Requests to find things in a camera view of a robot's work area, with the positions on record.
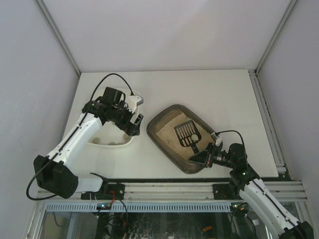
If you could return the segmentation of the dark brown litter box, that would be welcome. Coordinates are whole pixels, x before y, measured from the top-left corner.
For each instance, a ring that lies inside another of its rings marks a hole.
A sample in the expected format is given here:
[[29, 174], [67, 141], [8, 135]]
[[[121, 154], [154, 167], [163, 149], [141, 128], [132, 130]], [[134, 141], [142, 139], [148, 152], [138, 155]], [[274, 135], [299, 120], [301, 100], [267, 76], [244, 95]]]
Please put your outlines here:
[[208, 144], [215, 143], [211, 134], [214, 130], [193, 111], [184, 105], [175, 104], [158, 113], [147, 125], [147, 134], [152, 142], [169, 160], [185, 174], [196, 174], [203, 167], [189, 161], [194, 155], [190, 147], [182, 147], [176, 136], [174, 127], [193, 120], [202, 139], [197, 144], [199, 152]]

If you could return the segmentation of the black slotted litter scoop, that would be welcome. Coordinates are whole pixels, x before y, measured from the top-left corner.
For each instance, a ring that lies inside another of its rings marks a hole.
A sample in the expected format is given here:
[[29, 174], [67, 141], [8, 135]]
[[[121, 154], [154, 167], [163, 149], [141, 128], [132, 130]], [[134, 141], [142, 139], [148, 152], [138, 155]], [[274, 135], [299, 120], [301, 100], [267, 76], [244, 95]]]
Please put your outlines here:
[[[189, 120], [175, 126], [174, 130], [182, 147], [190, 147], [194, 154], [199, 153], [197, 144], [200, 142], [202, 137], [193, 120]], [[197, 134], [199, 141], [193, 141], [191, 139], [193, 134]]]

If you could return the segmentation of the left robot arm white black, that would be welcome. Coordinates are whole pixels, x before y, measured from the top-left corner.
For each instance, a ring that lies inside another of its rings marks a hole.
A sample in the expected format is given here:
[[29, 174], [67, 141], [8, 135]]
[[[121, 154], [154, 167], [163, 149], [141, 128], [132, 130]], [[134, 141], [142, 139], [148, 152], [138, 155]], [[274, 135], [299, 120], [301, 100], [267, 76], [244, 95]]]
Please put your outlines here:
[[136, 114], [144, 99], [135, 94], [127, 96], [120, 90], [106, 87], [102, 96], [90, 99], [62, 141], [46, 156], [38, 155], [33, 162], [39, 188], [64, 199], [78, 192], [99, 192], [107, 188], [107, 178], [96, 173], [80, 176], [73, 172], [74, 162], [89, 139], [112, 122], [127, 136], [140, 134], [142, 114]]

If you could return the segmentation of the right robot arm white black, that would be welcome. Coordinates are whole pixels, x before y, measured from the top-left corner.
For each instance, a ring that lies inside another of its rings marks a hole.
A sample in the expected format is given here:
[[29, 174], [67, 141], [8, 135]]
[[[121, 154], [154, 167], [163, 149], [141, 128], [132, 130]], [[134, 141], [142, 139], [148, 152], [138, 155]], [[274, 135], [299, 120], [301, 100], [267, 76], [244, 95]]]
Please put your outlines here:
[[274, 239], [313, 239], [314, 230], [307, 221], [300, 222], [267, 189], [264, 181], [247, 162], [245, 145], [233, 143], [222, 150], [210, 142], [200, 151], [191, 146], [194, 155], [190, 161], [211, 168], [214, 164], [231, 168], [231, 183], [244, 200], [267, 226]]

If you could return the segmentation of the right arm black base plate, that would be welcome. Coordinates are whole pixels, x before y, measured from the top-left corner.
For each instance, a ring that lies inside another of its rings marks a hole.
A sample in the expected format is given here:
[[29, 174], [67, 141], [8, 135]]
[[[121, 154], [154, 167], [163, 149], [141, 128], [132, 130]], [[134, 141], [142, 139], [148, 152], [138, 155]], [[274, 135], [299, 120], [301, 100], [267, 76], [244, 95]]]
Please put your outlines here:
[[233, 183], [213, 184], [213, 196], [215, 200], [236, 200], [241, 199], [238, 188]]

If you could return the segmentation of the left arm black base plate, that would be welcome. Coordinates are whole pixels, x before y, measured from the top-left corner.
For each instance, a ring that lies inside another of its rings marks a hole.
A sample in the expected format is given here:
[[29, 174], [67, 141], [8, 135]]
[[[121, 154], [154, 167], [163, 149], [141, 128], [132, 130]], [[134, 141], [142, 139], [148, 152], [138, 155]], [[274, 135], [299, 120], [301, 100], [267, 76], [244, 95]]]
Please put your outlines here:
[[81, 194], [81, 200], [122, 200], [125, 194], [125, 185], [122, 183], [109, 183], [102, 185], [97, 192], [85, 192]]

